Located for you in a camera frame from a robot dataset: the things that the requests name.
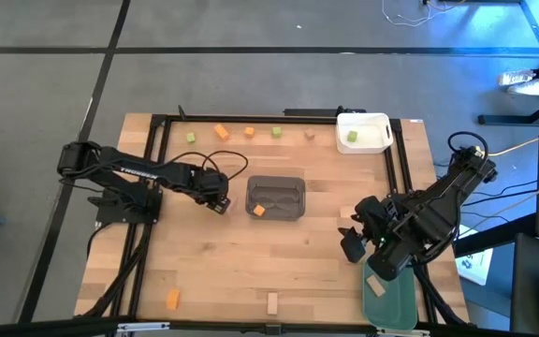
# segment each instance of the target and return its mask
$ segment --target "wooden table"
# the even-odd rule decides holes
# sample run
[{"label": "wooden table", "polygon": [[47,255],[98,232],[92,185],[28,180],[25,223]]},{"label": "wooden table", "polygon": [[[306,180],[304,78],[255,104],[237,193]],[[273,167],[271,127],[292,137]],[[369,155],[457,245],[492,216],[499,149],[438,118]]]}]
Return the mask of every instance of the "wooden table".
[{"label": "wooden table", "polygon": [[[151,114],[127,114],[120,151],[143,155]],[[435,181],[430,147],[421,121],[402,120],[403,136],[415,189]],[[336,150],[334,125],[245,125],[227,123],[221,141],[212,123],[174,122],[167,158],[188,151],[209,154],[231,150],[246,155],[249,167],[230,181],[232,205],[219,215],[185,195],[165,191],[162,214],[153,235],[143,278],[138,318],[218,322],[369,324],[361,309],[362,265],[349,263],[339,245],[338,227],[356,226],[350,219],[364,197],[383,198],[389,191],[383,154],[342,155]],[[245,126],[255,137],[243,135]],[[281,126],[280,139],[271,128]],[[310,127],[314,140],[306,140]],[[195,132],[197,142],[185,135]],[[159,144],[153,149],[157,157]],[[402,177],[396,146],[397,182]],[[201,163],[189,156],[185,162]],[[243,161],[233,155],[213,157],[230,175]],[[306,211],[297,222],[260,221],[244,210],[247,180],[252,175],[300,177],[306,183]],[[76,314],[90,309],[116,276],[127,225],[110,226],[95,238]],[[455,313],[468,320],[452,249],[429,264],[430,278]],[[121,313],[126,312],[129,291]],[[181,291],[176,311],[166,307],[171,288]],[[277,315],[267,315],[267,294],[278,293]],[[426,321],[420,286],[415,281],[419,319]]]}]

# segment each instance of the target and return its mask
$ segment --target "concrete floor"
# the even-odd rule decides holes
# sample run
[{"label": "concrete floor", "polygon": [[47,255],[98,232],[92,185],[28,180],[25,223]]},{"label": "concrete floor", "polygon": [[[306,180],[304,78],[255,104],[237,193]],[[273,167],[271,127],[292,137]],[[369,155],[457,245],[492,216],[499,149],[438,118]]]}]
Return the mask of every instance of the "concrete floor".
[{"label": "concrete floor", "polygon": [[[121,3],[0,1],[0,46],[107,46]],[[539,2],[528,3],[539,23]],[[393,19],[397,13],[427,14],[402,0],[387,0],[386,11]],[[519,5],[470,4],[411,28],[388,23],[379,1],[140,0],[128,11],[120,46],[538,47],[538,42]],[[8,219],[0,227],[0,324],[17,314],[59,189],[59,151],[80,130],[102,59],[0,55],[0,214]],[[445,141],[455,131],[481,134],[492,152],[537,137],[537,128],[479,126],[475,117],[537,110],[539,98],[507,95],[495,79],[500,72],[538,64],[538,58],[519,56],[118,55],[91,139],[114,145],[125,113],[176,112],[178,104],[192,114],[279,114],[284,108],[344,105],[423,119],[433,159],[440,163],[450,155]],[[537,147],[530,145],[497,157],[499,180],[481,190],[498,192],[535,179],[536,156]],[[38,320],[73,313],[95,218],[88,195],[73,193]],[[477,212],[496,212],[512,201],[492,202]],[[534,208],[528,204],[504,216],[513,219]],[[463,224],[479,220],[468,215]],[[484,312],[470,312],[484,326],[501,326],[479,318]]]}]

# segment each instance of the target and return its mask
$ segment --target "green cube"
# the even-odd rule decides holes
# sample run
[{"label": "green cube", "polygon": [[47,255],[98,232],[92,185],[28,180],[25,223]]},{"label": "green cube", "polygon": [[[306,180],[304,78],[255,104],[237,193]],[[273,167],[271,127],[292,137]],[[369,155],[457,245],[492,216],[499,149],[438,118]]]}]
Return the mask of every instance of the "green cube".
[{"label": "green cube", "polygon": [[357,132],[356,131],[349,131],[348,136],[346,136],[346,140],[350,142],[357,141]]},{"label": "green cube", "polygon": [[279,138],[279,137],[282,135],[282,128],[279,127],[279,126],[274,126],[274,127],[271,129],[271,135],[272,135],[274,138]]},{"label": "green cube", "polygon": [[186,134],[186,142],[188,142],[189,144],[192,144],[192,143],[195,142],[195,140],[197,140],[197,139],[195,138],[195,133],[194,132]]}]

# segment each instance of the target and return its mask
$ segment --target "green plastic tray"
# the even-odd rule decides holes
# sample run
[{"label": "green plastic tray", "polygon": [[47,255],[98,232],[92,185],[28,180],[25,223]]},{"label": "green plastic tray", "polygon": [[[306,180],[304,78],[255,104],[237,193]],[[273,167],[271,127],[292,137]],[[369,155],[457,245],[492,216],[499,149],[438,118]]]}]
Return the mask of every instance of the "green plastic tray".
[{"label": "green plastic tray", "polygon": [[393,330],[412,330],[417,324],[417,303],[413,270],[405,268],[401,275],[388,282],[377,274],[375,277],[386,291],[376,297],[365,280],[374,275],[373,270],[363,263],[363,314],[375,327]]}]

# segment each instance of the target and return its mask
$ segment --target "white plastic container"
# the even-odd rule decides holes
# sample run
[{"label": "white plastic container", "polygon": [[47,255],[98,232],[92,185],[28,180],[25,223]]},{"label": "white plastic container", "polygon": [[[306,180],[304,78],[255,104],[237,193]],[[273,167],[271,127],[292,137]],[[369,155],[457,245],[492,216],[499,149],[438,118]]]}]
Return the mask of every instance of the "white plastic container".
[{"label": "white plastic container", "polygon": [[[347,140],[350,131],[357,140]],[[336,120],[336,146],[341,154],[379,154],[392,145],[390,119],[384,113],[341,113]]]}]

